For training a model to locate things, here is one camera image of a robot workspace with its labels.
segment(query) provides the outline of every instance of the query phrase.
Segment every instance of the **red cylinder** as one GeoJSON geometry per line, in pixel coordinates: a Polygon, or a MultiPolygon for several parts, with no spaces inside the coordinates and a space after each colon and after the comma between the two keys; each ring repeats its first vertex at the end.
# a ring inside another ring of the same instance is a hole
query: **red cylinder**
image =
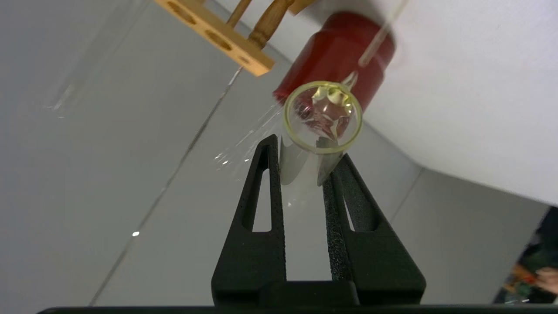
{"type": "Polygon", "coordinates": [[[333,14],[310,37],[273,95],[283,104],[302,84],[315,80],[343,82],[356,72],[351,91],[364,111],[382,84],[384,70],[395,52],[393,40],[387,36],[368,65],[359,66],[358,60],[379,30],[380,26],[362,15],[333,14]]]}

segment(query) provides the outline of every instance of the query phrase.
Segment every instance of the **wooden test tube rack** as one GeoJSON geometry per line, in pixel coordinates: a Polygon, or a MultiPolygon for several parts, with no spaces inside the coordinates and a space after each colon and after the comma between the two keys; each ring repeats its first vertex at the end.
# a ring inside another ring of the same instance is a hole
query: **wooden test tube rack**
{"type": "Polygon", "coordinates": [[[227,22],[206,9],[205,0],[155,0],[166,11],[190,26],[255,76],[269,72],[275,63],[262,52],[262,49],[281,23],[287,10],[297,14],[313,1],[274,0],[246,39],[237,33],[234,27],[251,0],[240,0],[227,22]]]}

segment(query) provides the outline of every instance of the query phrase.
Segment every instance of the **gray wall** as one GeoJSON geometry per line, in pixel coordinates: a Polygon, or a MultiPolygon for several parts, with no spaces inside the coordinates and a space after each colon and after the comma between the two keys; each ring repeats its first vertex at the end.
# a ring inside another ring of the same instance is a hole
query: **gray wall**
{"type": "MultiPolygon", "coordinates": [[[[3,313],[91,300],[237,68],[150,2],[100,72],[92,73],[81,101],[58,118],[43,106],[82,65],[114,4],[0,5],[0,36],[9,43],[0,51],[3,313]]],[[[270,92],[289,64],[267,51],[277,61],[274,70],[258,79],[239,77],[98,304],[211,303],[209,278],[246,175],[240,167],[236,181],[212,160],[273,105],[270,92]]],[[[371,129],[350,153],[393,216],[420,167],[371,129]]],[[[305,233],[303,218],[310,220],[309,230],[323,231],[321,218],[310,213],[292,213],[291,235],[305,233]]],[[[304,245],[323,239],[306,233],[304,245]]],[[[323,256],[323,242],[314,246],[323,256]]],[[[305,246],[290,248],[312,257],[305,246]]],[[[327,276],[325,263],[297,265],[290,267],[295,278],[305,270],[310,278],[327,276]]]]}
{"type": "Polygon", "coordinates": [[[392,221],[423,303],[490,303],[548,206],[425,170],[392,221]]]}

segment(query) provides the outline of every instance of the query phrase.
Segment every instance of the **black clamp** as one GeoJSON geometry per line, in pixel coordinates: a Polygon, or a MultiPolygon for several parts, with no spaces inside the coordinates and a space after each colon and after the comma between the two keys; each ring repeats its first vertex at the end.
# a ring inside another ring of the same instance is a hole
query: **black clamp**
{"type": "Polygon", "coordinates": [[[333,281],[288,282],[277,136],[271,135],[259,143],[211,279],[216,306],[420,302],[426,287],[424,277],[348,155],[345,154],[324,182],[323,192],[333,281]],[[252,232],[262,173],[266,169],[270,170],[271,230],[252,232]]]}

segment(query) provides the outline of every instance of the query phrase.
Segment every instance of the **person's hand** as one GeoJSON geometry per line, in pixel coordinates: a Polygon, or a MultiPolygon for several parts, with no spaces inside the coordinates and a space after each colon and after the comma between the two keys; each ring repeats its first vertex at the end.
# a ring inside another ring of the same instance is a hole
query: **person's hand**
{"type": "Polygon", "coordinates": [[[537,270],[537,286],[548,292],[558,294],[558,269],[544,267],[537,270]]]}

